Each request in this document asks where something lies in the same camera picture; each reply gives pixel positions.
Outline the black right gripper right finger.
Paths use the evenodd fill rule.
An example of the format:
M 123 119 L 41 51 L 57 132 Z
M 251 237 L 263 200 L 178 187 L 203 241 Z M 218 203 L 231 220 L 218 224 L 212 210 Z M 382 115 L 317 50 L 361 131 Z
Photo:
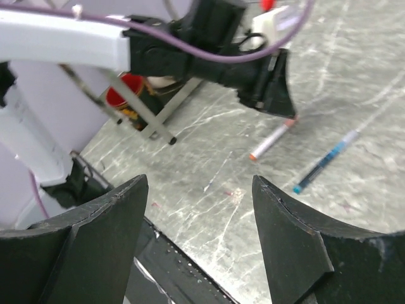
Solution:
M 404 302 L 402 231 L 341 222 L 259 175 L 252 200 L 272 302 Z

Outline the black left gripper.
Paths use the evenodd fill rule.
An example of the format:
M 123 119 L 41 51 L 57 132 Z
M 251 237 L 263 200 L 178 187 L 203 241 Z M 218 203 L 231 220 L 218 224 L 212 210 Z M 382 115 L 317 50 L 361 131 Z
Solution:
M 146 77 L 197 77 L 236 89 L 240 102 L 264 113 L 293 119 L 296 108 L 287 85 L 288 49 L 276 56 L 242 61 L 266 46 L 263 34 L 235 34 L 247 9 L 244 1 L 193 1 L 185 16 L 163 20 L 130 15 L 134 27 L 123 31 L 130 42 L 130 71 Z M 243 51 L 242 43 L 261 44 Z

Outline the blue pen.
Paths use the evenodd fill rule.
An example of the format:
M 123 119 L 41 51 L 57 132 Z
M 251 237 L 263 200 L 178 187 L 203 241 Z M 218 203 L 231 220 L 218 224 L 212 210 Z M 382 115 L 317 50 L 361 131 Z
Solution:
M 313 168 L 312 170 L 302 178 L 302 180 L 293 187 L 293 192 L 300 194 L 313 180 L 321 173 L 321 171 L 348 145 L 359 136 L 357 130 L 348 132 Z

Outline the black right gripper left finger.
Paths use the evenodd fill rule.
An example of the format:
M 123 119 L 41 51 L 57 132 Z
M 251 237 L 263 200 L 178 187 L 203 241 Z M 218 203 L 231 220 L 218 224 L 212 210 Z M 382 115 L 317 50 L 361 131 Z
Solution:
M 146 209 L 139 175 L 25 230 L 1 232 L 2 303 L 121 303 Z

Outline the white orange pen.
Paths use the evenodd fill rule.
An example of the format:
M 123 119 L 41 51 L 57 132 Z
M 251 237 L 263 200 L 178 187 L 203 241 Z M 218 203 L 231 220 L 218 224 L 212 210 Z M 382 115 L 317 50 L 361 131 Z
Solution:
M 287 119 L 282 125 L 276 128 L 266 137 L 249 155 L 249 158 L 256 161 L 260 156 L 268 151 L 295 123 L 296 119 Z

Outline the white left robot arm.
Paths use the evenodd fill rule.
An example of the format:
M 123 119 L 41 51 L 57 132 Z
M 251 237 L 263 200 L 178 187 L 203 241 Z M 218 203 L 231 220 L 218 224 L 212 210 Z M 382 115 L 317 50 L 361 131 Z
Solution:
M 56 65 L 14 62 L 12 99 L 22 109 L 1 109 L 1 228 L 14 227 L 37 194 L 37 183 L 64 183 L 69 152 L 82 149 L 106 118 Z

